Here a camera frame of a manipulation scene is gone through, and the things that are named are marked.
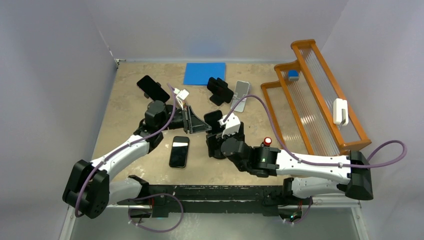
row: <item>red button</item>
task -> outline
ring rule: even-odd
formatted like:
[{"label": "red button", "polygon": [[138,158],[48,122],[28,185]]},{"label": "red button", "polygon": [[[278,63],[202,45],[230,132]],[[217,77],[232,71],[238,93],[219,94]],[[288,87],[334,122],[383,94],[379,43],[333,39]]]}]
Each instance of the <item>red button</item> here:
[{"label": "red button", "polygon": [[267,136],[263,139],[263,144],[265,146],[269,147],[271,145],[271,143],[273,143],[273,140],[269,136]]}]

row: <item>wire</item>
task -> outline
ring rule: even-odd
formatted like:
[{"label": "wire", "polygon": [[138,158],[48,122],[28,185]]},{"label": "wire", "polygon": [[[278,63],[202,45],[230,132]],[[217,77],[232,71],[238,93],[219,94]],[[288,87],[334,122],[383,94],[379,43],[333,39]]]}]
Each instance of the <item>wire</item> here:
[{"label": "wire", "polygon": [[285,223],[294,225],[294,224],[298,224],[298,223],[302,222],[306,218],[306,216],[308,215],[309,210],[311,209],[312,203],[313,203],[313,200],[312,200],[312,197],[310,197],[309,198],[309,205],[307,206],[305,214],[302,214],[302,216],[297,221],[296,220],[294,220],[292,222],[286,222],[285,221]]},{"label": "wire", "polygon": [[251,98],[255,98],[255,99],[257,99],[261,104],[262,104],[262,106],[263,106],[263,108],[265,109],[265,111],[266,111],[266,114],[268,115],[268,119],[269,119],[269,122],[271,123],[271,127],[272,127],[272,131],[274,132],[274,135],[275,135],[275,137],[277,138],[277,140],[278,140],[278,142],[279,142],[279,144],[282,146],[282,148],[292,157],[292,158],[294,158],[295,160],[297,160],[297,161],[299,161],[299,162],[302,162],[302,163],[305,163],[305,164],[308,164],[308,165],[312,165],[312,166],[325,166],[325,167],[350,167],[350,168],[358,168],[358,169],[372,169],[372,168],[381,168],[381,167],[385,167],[385,166],[388,166],[388,165],[392,165],[392,164],[395,164],[395,163],[397,163],[397,162],[399,162],[400,160],[402,160],[405,156],[406,156],[406,154],[407,154],[407,152],[408,152],[408,149],[407,149],[407,146],[405,145],[405,143],[403,143],[402,141],[400,141],[400,140],[390,140],[390,141],[387,141],[387,142],[385,142],[385,143],[383,143],[383,144],[381,144],[380,146],[378,146],[370,155],[369,155],[369,157],[368,157],[368,159],[367,159],[367,161],[370,161],[371,160],[371,158],[372,157],[374,157],[374,155],[379,151],[379,150],[381,150],[383,147],[385,147],[385,146],[387,146],[387,145],[389,145],[389,144],[393,144],[393,143],[397,143],[397,144],[400,144],[401,146],[402,146],[402,153],[398,156],[398,157],[396,157],[395,159],[393,159],[393,160],[390,160],[390,161],[387,161],[387,162],[383,162],[383,163],[378,163],[378,164],[370,164],[370,165],[359,165],[359,164],[343,164],[343,165],[340,165],[339,163],[322,163],[322,162],[320,162],[320,163],[318,163],[318,162],[311,162],[311,161],[307,161],[307,160],[304,160],[304,159],[300,159],[299,157],[297,157],[296,155],[294,155],[293,154],[293,152],[291,152],[288,148],[287,148],[287,146],[283,143],[283,141],[280,139],[280,137],[279,137],[279,135],[277,134],[277,130],[276,130],[276,127],[275,127],[275,125],[274,125],[274,123],[273,123],[273,121],[272,121],[272,118],[271,118],[271,113],[270,113],[270,111],[268,110],[268,108],[267,108],[267,105],[264,103],[264,101],[262,101],[262,99],[261,98],[259,98],[258,96],[256,96],[256,95],[253,95],[253,94],[248,94],[248,95],[246,95],[246,96],[244,96],[244,97],[242,97],[242,98],[240,98],[236,103],[235,103],[235,105],[231,108],[231,110],[229,111],[229,113],[226,115],[226,117],[224,118],[224,120],[223,120],[223,122],[225,122],[229,117],[230,117],[230,114],[231,113],[233,113],[233,111],[234,111],[234,109],[237,107],[237,105],[241,102],[241,101],[243,101],[243,99],[246,99],[246,98],[249,98],[249,97],[251,97]]},{"label": "wire", "polygon": [[159,129],[158,131],[156,131],[156,132],[154,132],[154,133],[152,133],[152,134],[150,134],[150,135],[147,135],[147,136],[145,136],[145,137],[143,137],[143,138],[141,138],[141,139],[138,139],[138,140],[132,141],[130,144],[123,145],[123,146],[119,147],[118,149],[114,150],[114,151],[113,151],[113,152],[111,152],[108,156],[106,156],[106,157],[103,159],[103,161],[101,161],[99,164],[97,164],[97,165],[93,168],[93,170],[92,170],[92,171],[90,172],[90,174],[88,175],[87,179],[86,179],[86,180],[84,181],[84,183],[82,184],[81,190],[80,190],[80,191],[79,191],[79,193],[78,193],[78,198],[76,199],[76,203],[75,203],[75,217],[79,218],[79,217],[82,217],[82,216],[84,215],[84,214],[82,214],[82,213],[81,213],[81,214],[79,213],[79,210],[80,210],[80,204],[81,204],[81,199],[83,198],[84,190],[86,189],[87,185],[89,184],[90,179],[92,179],[92,177],[93,177],[94,173],[95,173],[97,170],[99,170],[99,168],[100,168],[103,164],[106,164],[106,162],[107,162],[107,161],[109,161],[109,160],[110,160],[113,156],[115,156],[117,153],[121,152],[122,150],[124,150],[124,149],[128,148],[130,145],[140,143],[140,142],[142,142],[142,141],[144,141],[144,140],[147,140],[147,139],[149,139],[149,138],[151,138],[151,137],[154,137],[154,136],[156,136],[156,135],[160,134],[160,133],[161,133],[163,130],[165,130],[165,129],[168,127],[168,125],[171,123],[172,119],[174,118],[174,114],[175,114],[176,97],[175,97],[175,94],[174,94],[173,87],[172,87],[169,83],[167,83],[167,85],[168,85],[169,89],[171,89],[171,93],[172,93],[172,97],[173,97],[173,98],[172,98],[172,99],[173,99],[173,103],[172,103],[172,113],[171,113],[171,116],[169,117],[169,120],[168,120],[168,121],[165,123],[165,125],[164,125],[161,129]]},{"label": "wire", "polygon": [[134,222],[132,219],[131,219],[131,210],[133,210],[134,208],[130,208],[130,209],[128,209],[128,218],[129,218],[129,224],[133,224],[134,226],[136,226],[136,227],[139,227],[139,228],[141,228],[141,229],[144,229],[144,230],[147,230],[147,231],[150,231],[150,232],[153,232],[153,233],[167,233],[167,232],[170,232],[170,231],[172,231],[172,230],[174,230],[175,228],[177,228],[178,227],[178,225],[180,225],[180,223],[181,223],[181,221],[183,220],[183,217],[184,217],[184,209],[183,209],[183,204],[181,203],[181,201],[176,197],[176,196],[174,196],[174,195],[172,195],[172,194],[168,194],[168,193],[158,193],[158,194],[153,194],[153,195],[150,195],[150,196],[145,196],[145,197],[140,197],[140,198],[134,198],[134,199],[132,199],[133,201],[141,201],[141,200],[145,200],[145,199],[150,199],[150,198],[154,198],[154,197],[159,197],[159,196],[168,196],[168,197],[171,197],[171,198],[173,198],[173,199],[175,199],[176,200],[176,202],[178,203],[178,205],[179,205],[179,207],[180,207],[180,209],[181,209],[181,215],[180,215],[180,217],[179,217],[179,220],[178,220],[178,222],[173,226],[173,227],[171,227],[171,228],[169,228],[169,229],[165,229],[165,230],[157,230],[157,229],[152,229],[152,228],[149,228],[149,227],[146,227],[146,226],[143,226],[143,225],[140,225],[140,224],[138,224],[138,223],[136,223],[136,222]]}]

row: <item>wooden rack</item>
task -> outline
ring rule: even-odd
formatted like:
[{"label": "wooden rack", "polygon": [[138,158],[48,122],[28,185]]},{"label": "wooden rack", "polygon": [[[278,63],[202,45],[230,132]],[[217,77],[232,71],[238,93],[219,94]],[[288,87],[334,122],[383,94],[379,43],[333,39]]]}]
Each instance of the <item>wooden rack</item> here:
[{"label": "wooden rack", "polygon": [[[274,70],[278,81],[261,85],[266,104],[280,138],[283,140],[268,89],[282,88],[294,119],[303,138],[306,150],[311,155],[345,155],[350,150],[360,150],[371,143],[355,112],[349,105],[349,124],[337,126],[333,123],[333,102],[346,99],[333,73],[318,49],[315,40],[299,40],[291,44],[297,60],[278,64]],[[289,70],[299,73],[298,81],[289,81]]]}]

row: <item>smartphone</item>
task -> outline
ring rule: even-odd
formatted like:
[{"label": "smartphone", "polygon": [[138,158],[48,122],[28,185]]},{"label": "smartphone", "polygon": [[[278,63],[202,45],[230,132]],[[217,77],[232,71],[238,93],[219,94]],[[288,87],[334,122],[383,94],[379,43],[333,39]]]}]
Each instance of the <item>smartphone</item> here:
[{"label": "smartphone", "polygon": [[169,166],[171,168],[183,169],[186,167],[189,143],[190,138],[186,136],[175,136],[173,138],[171,156],[169,157]]},{"label": "smartphone", "polygon": [[159,100],[166,103],[170,95],[162,89],[161,85],[155,82],[149,75],[144,76],[137,82],[137,86],[153,101]]}]

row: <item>speckled surface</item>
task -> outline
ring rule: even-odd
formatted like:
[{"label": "speckled surface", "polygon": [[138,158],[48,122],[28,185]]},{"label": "speckled surface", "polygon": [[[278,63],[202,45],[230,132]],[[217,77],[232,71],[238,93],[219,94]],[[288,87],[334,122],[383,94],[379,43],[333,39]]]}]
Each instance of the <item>speckled surface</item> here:
[{"label": "speckled surface", "polygon": [[[110,95],[103,123],[98,135],[94,158],[99,158],[126,141],[144,118],[150,99],[136,86],[144,75],[150,75],[156,82],[166,86],[170,83],[178,89],[186,88],[190,95],[187,102],[194,113],[203,115],[214,110],[226,114],[230,104],[216,106],[209,101],[212,95],[206,86],[183,85],[185,63],[121,63],[116,74],[115,83]],[[261,84],[277,81],[274,64],[237,64],[226,65],[225,80],[228,87],[235,89],[236,81],[248,81],[250,93],[263,99]],[[287,104],[286,97],[280,89],[272,89],[270,96],[275,102],[274,108],[281,128],[296,135],[298,127]],[[243,113],[236,113],[244,122],[246,143],[251,146],[261,144],[264,137],[273,138],[273,147],[279,147],[270,122],[262,105],[256,99],[248,99]],[[123,180],[128,175],[137,175],[151,184],[186,184],[186,185],[278,185],[284,176],[258,178],[246,172],[239,172],[228,159],[218,160],[208,157],[206,133],[186,134],[182,129],[163,132],[161,144],[148,155],[139,158],[121,171],[114,181]],[[174,136],[190,138],[186,168],[175,169],[168,165],[171,144]],[[297,153],[307,153],[303,142],[299,139],[287,142],[288,147]]]}]

